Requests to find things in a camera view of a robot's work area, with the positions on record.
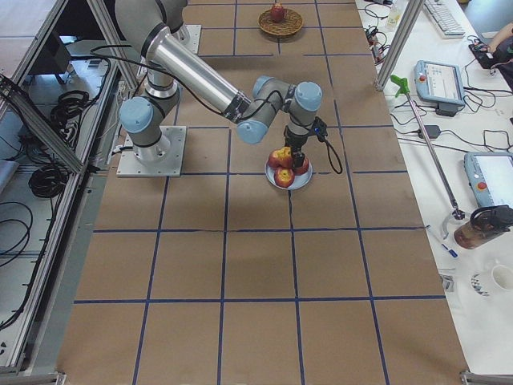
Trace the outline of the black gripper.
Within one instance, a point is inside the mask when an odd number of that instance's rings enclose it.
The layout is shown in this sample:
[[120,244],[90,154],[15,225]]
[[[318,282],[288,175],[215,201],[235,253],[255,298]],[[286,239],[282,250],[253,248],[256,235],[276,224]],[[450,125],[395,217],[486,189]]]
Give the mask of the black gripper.
[[294,168],[301,168],[303,166],[305,154],[302,151],[302,147],[307,143],[309,137],[312,135],[313,134],[310,131],[307,131],[303,134],[298,134],[294,132],[288,125],[285,126],[285,147],[290,147],[292,151]]

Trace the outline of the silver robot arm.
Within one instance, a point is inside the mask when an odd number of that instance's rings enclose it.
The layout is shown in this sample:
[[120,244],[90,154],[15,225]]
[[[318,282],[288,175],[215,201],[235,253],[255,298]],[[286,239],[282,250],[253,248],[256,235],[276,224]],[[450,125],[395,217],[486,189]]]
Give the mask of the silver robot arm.
[[179,38],[184,31],[185,1],[117,1],[115,17],[126,41],[145,58],[150,70],[180,82],[189,92],[206,99],[218,115],[237,125],[247,144],[258,144],[277,113],[289,114],[285,143],[292,149],[293,165],[301,165],[301,150],[310,136],[327,137],[325,123],[317,116],[322,90],[314,82],[298,85],[262,75],[249,99]]

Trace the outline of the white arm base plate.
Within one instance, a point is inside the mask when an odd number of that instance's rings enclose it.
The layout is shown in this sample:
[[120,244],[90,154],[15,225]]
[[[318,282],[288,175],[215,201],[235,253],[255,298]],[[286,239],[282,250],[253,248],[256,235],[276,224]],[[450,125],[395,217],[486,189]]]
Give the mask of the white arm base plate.
[[184,24],[173,35],[192,53],[197,54],[200,47],[200,35],[202,26],[199,24]]
[[160,126],[160,141],[151,147],[133,144],[127,134],[119,158],[118,177],[180,177],[186,144],[186,126]]

